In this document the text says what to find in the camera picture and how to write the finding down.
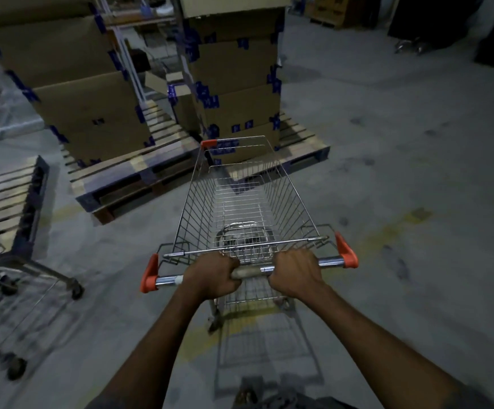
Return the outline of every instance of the metal shopping cart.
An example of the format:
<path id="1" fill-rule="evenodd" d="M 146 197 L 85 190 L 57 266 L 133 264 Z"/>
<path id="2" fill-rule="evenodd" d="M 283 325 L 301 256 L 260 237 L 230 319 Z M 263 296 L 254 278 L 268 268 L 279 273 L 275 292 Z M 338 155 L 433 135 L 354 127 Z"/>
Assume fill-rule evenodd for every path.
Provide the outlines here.
<path id="1" fill-rule="evenodd" d="M 83 295 L 84 288 L 76 279 L 10 254 L 0 243 L 0 366 L 10 380 L 20 378 L 27 366 L 27 361 L 12 351 L 18 348 L 14 335 L 26 336 L 34 323 L 30 316 L 60 281 L 71 291 L 73 300 Z"/>
<path id="2" fill-rule="evenodd" d="M 232 152 L 261 155 L 237 164 L 215 164 L 215 155 Z M 358 267 L 358 259 L 336 232 L 339 256 L 320 258 L 321 268 Z M 222 311 L 245 302 L 271 300 L 283 309 L 291 301 L 274 291 L 266 276 L 281 250 L 313 249 L 328 243 L 320 235 L 287 172 L 264 136 L 211 139 L 201 143 L 172 252 L 163 261 L 191 264 L 203 253 L 219 251 L 240 260 L 232 278 L 243 280 L 225 298 L 210 302 L 209 331 L 222 326 Z M 181 284 L 182 275 L 159 276 L 159 255 L 144 272 L 141 291 Z"/>

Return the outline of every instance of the concrete floor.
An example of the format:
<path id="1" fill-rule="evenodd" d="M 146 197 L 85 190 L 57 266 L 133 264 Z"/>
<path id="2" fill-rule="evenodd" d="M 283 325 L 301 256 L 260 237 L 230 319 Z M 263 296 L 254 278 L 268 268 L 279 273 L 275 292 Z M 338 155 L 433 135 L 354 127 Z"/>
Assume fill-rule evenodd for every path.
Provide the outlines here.
<path id="1" fill-rule="evenodd" d="M 316 132 L 328 160 L 291 175 L 317 224 L 342 231 L 358 270 L 327 274 L 341 295 L 456 378 L 494 397 L 494 69 L 463 41 L 422 57 L 393 54 L 384 32 L 335 32 L 289 17 L 283 108 Z M 150 254 L 172 241 L 182 186 L 99 226 L 73 200 L 48 132 L 0 142 L 0 165 L 41 154 L 52 165 L 35 257 L 86 286 L 52 302 L 26 334 L 30 365 L 0 372 L 0 408 L 80 409 L 107 383 L 172 294 L 141 295 Z M 222 337 L 196 314 L 165 402 L 230 406 L 244 378 L 360 409 L 378 400 L 308 309 L 259 311 Z"/>

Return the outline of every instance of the person's left arm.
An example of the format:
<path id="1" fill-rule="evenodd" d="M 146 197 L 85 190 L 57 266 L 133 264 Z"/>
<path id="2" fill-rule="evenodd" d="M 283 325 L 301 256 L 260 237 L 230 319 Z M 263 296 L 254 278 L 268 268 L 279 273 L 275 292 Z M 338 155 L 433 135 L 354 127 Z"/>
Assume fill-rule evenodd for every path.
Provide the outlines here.
<path id="1" fill-rule="evenodd" d="M 230 274 L 238 265 L 236 258 L 209 253 L 189 266 L 158 320 L 87 409 L 106 409 L 109 406 L 104 401 L 128 409 L 162 407 L 190 320 L 203 301 L 237 290 L 241 282 L 232 280 Z"/>

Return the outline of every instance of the red plastic handle bracket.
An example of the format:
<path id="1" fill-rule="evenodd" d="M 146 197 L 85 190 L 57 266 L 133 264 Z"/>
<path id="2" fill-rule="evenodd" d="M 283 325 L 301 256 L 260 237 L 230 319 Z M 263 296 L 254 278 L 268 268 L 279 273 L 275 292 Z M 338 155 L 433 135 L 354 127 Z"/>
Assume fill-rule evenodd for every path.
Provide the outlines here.
<path id="1" fill-rule="evenodd" d="M 147 268 L 143 273 L 141 279 L 140 290 L 142 293 L 147 294 L 149 291 L 156 291 L 156 279 L 158 278 L 158 254 L 152 254 L 150 261 L 148 261 Z"/>
<path id="2" fill-rule="evenodd" d="M 349 244 L 345 241 L 342 235 L 336 231 L 336 245 L 338 246 L 338 253 L 343 257 L 345 264 L 343 268 L 358 268 L 359 259 L 351 249 Z"/>
<path id="3" fill-rule="evenodd" d="M 201 145 L 204 149 L 212 148 L 213 146 L 216 146 L 216 139 L 207 139 L 202 141 Z"/>

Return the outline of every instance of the person's left hand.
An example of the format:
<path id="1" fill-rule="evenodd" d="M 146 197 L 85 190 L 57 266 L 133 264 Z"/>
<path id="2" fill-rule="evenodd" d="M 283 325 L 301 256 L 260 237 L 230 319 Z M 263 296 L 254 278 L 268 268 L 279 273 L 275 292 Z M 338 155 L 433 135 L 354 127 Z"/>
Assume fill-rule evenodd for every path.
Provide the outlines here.
<path id="1" fill-rule="evenodd" d="M 230 278 L 230 274 L 238 266 L 238 259 L 222 253 L 202 254 L 186 269 L 182 286 L 198 295 L 200 301 L 228 295 L 241 285 L 241 280 Z"/>

